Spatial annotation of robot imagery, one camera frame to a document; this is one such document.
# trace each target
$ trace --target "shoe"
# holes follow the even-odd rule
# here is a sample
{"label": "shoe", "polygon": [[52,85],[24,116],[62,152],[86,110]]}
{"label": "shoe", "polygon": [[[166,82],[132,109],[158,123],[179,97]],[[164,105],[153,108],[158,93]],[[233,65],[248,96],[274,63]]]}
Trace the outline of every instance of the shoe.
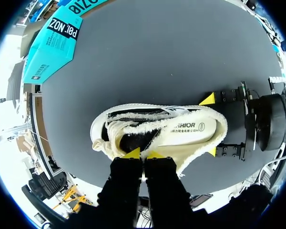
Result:
{"label": "shoe", "polygon": [[101,113],[91,125],[92,148],[111,160],[140,148],[170,156],[177,174],[195,158],[209,152],[227,134],[226,118],[206,106],[123,104]]}

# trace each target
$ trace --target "metal bracket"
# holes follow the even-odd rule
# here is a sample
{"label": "metal bracket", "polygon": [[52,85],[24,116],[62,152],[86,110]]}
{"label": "metal bracket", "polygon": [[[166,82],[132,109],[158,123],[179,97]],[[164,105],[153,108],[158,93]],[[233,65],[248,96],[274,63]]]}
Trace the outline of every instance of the metal bracket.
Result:
{"label": "metal bracket", "polygon": [[214,92],[215,103],[231,103],[242,101],[244,98],[239,88]]}
{"label": "metal bracket", "polygon": [[245,155],[245,145],[242,143],[240,145],[225,145],[225,144],[219,144],[216,147],[216,154],[217,157],[222,156],[232,156],[232,157],[238,157],[242,160]]}

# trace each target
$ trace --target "gray table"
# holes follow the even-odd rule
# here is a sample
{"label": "gray table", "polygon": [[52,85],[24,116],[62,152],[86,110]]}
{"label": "gray table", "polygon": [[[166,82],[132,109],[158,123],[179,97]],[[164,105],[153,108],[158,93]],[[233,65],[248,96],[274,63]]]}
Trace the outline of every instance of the gray table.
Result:
{"label": "gray table", "polygon": [[[223,0],[117,0],[84,19],[74,59],[43,85],[47,135],[58,164],[102,187],[111,161],[94,152],[90,126],[119,104],[198,104],[204,93],[232,89],[245,80],[260,95],[267,78],[280,75],[261,25]],[[228,141],[245,130],[239,110],[228,115]],[[250,159],[204,154],[184,171],[193,195],[234,185],[273,159],[257,149]],[[146,195],[146,187],[141,195]]]}

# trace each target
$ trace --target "black label on box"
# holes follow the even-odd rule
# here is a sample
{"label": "black label on box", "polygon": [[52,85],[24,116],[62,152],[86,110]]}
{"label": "black label on box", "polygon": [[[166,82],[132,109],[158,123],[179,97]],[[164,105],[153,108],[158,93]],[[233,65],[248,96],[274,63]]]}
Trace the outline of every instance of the black label on box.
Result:
{"label": "black label on box", "polygon": [[59,20],[58,18],[52,18],[47,29],[59,33],[60,35],[66,38],[71,37],[75,40],[77,40],[79,33],[79,29],[77,29],[75,26],[71,25],[70,23],[66,24],[65,22]]}
{"label": "black label on box", "polygon": [[86,10],[92,6],[92,4],[97,3],[99,0],[77,0],[78,2],[74,2],[73,5],[69,6],[69,10],[71,10],[75,14],[81,13],[82,10]]}

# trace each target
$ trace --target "cyan box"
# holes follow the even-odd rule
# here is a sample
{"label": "cyan box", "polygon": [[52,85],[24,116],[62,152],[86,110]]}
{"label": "cyan box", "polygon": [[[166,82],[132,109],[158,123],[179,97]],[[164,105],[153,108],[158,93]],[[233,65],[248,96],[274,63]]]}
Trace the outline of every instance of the cyan box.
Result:
{"label": "cyan box", "polygon": [[76,15],[82,16],[84,13],[106,1],[107,0],[71,0],[66,7]]}
{"label": "cyan box", "polygon": [[35,38],[24,68],[24,83],[42,84],[73,59],[82,18],[61,6]]}

